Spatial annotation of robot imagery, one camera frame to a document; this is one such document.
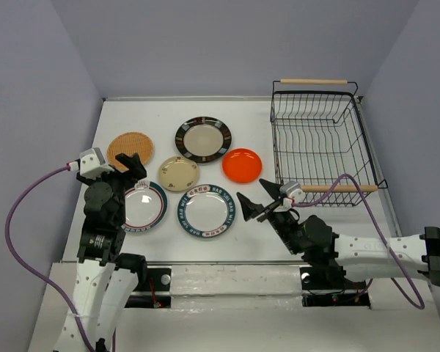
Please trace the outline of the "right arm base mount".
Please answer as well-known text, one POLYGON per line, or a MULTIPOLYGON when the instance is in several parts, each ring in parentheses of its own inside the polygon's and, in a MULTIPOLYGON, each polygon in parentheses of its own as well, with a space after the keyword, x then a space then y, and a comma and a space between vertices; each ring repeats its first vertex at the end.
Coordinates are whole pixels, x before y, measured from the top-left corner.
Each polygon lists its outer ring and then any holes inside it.
POLYGON ((367 283, 344 282, 332 284, 311 266, 300 267, 303 307, 370 307, 367 283))

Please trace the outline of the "black rimmed beige plate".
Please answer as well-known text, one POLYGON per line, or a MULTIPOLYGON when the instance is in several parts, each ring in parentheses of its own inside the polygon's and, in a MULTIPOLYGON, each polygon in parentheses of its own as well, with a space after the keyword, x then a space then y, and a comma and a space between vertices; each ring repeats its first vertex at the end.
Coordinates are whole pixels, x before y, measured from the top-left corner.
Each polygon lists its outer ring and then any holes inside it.
POLYGON ((194 117, 185 121, 175 134, 175 145, 185 158, 198 164, 220 159, 232 144, 227 125, 214 117, 194 117))

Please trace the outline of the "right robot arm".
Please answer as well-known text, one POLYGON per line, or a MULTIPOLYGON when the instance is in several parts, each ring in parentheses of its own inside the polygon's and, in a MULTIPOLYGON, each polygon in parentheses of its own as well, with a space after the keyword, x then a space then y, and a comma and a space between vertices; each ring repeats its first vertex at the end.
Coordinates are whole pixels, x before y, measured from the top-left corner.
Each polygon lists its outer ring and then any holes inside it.
POLYGON ((315 215, 301 221, 298 208, 308 206, 305 194, 313 187, 260 180, 272 198, 268 205, 238 194, 245 221, 267 221, 289 253, 301 255, 328 286, 370 279, 424 279, 440 287, 440 228, 426 227, 419 235, 377 238, 338 234, 315 215))

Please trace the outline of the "woven bamboo round plate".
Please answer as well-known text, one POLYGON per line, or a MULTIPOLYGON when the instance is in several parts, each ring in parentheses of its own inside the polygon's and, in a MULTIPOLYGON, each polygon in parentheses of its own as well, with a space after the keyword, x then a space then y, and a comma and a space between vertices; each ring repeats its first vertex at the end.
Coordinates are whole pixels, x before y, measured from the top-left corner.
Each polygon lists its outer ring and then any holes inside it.
POLYGON ((107 149, 108 163, 120 171, 125 171, 127 168, 116 159, 116 155, 124 153, 132 156, 136 153, 141 163, 146 165, 152 158, 154 149, 154 144, 147 135, 140 132, 123 133, 109 144, 107 149))

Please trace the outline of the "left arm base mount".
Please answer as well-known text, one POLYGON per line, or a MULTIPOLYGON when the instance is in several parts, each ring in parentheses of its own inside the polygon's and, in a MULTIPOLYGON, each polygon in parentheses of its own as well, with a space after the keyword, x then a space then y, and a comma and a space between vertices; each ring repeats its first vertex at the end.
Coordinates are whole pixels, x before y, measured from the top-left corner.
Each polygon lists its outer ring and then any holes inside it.
POLYGON ((139 283, 129 296, 125 308, 167 309, 171 307, 170 287, 172 268, 169 266, 149 266, 147 278, 139 283))

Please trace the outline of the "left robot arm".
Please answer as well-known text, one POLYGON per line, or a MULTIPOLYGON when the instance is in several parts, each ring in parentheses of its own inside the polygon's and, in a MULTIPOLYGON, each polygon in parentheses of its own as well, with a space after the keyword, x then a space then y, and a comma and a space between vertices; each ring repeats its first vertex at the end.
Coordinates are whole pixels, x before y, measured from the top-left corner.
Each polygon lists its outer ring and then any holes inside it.
POLYGON ((147 283, 144 256, 123 254, 125 193, 147 172, 137 154, 120 153, 121 172, 100 150, 82 152, 77 179, 84 192, 84 223, 77 251, 76 280, 55 351, 110 351, 117 322, 133 290, 147 283))

